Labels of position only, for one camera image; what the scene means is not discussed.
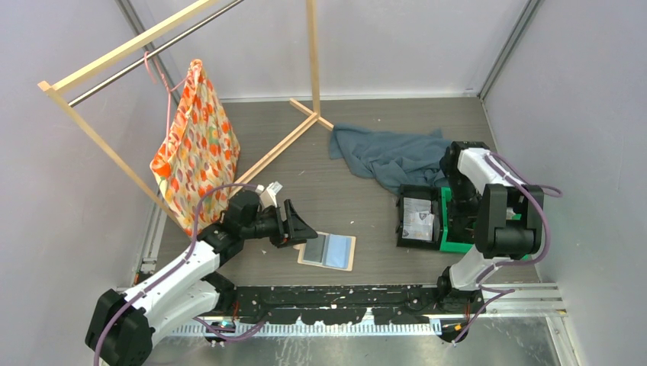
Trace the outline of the black VIP credit card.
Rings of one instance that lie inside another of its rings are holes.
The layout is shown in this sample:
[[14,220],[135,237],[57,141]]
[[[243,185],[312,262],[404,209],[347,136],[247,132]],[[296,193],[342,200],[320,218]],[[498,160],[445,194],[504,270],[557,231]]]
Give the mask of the black VIP credit card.
[[327,235],[319,234],[316,238],[309,239],[304,244],[303,261],[314,264],[323,264],[327,250]]

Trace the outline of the beige leather card holder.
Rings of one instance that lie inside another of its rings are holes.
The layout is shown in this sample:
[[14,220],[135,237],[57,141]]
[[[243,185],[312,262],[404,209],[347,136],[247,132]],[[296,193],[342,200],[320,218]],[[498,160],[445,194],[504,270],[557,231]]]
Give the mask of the beige leather card holder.
[[323,264],[303,261],[304,243],[295,246],[295,249],[298,251],[297,263],[337,271],[352,271],[356,250],[356,237],[324,232],[318,232],[317,235],[319,234],[327,235],[327,250],[323,258]]

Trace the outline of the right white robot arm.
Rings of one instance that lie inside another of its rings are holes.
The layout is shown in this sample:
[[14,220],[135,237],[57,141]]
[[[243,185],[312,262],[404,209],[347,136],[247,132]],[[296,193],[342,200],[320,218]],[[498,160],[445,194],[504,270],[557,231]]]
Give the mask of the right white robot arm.
[[439,237],[472,243],[436,283],[436,305],[454,313],[475,302],[480,286],[499,268],[522,265],[540,250],[544,191],[506,169],[483,142],[450,143],[440,167],[449,185],[436,202]]

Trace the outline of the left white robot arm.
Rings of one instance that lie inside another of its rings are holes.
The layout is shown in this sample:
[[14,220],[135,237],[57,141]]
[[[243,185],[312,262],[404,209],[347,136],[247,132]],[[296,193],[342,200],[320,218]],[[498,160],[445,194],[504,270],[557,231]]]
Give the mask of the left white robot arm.
[[187,319],[209,311],[228,314],[233,285],[213,281],[246,240],[267,238],[282,248],[317,238],[291,200],[278,205],[278,182],[237,187],[218,218],[193,229],[181,255],[138,285],[123,292],[109,289],[98,298],[85,336],[95,365],[142,365],[157,343]]

